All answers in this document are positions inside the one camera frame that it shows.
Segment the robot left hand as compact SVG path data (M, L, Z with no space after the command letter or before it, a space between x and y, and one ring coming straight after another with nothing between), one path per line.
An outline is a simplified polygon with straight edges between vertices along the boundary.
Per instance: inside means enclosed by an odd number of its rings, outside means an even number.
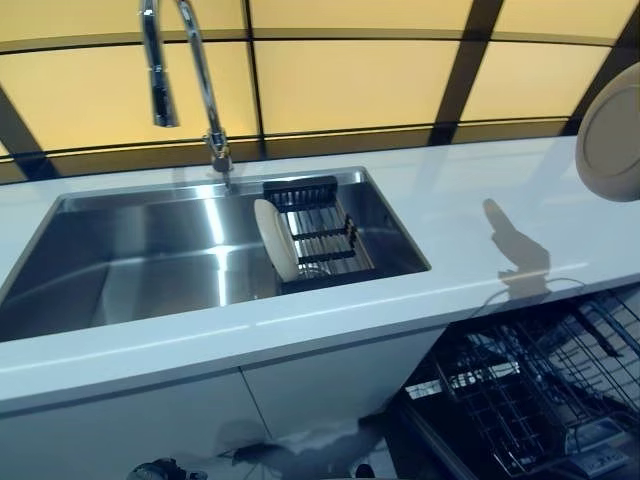
M142 463L132 469L127 480L207 480L204 471L189 470L180 467L174 458L160 458Z

